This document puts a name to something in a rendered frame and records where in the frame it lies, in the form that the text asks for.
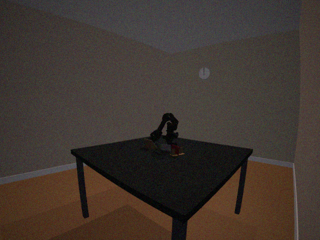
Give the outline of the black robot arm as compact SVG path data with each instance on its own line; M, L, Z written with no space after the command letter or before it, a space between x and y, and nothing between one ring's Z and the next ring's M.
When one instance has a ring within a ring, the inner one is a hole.
M170 121L170 122L168 122ZM167 123L166 123L167 122ZM168 130L173 130L173 132L171 133L170 137L174 137L175 139L178 138L179 133L178 132L174 132L177 130L177 126L178 126L179 121L174 117L174 115L172 113L165 113L162 117L162 122L160 123L159 127L157 128L157 130L153 131L150 134L150 138L149 140L152 140L153 143L155 143L155 141L157 141L161 135L162 135L162 129L165 126L165 124L167 124L167 129ZM155 137L156 138L155 138Z

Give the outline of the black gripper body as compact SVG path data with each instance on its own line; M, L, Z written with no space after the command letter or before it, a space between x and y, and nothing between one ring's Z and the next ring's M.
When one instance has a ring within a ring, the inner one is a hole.
M171 137L171 133L173 132L173 130L167 129L166 132L167 132L167 134L164 135L164 136L162 137L162 139L169 140L169 139L173 138L173 137Z

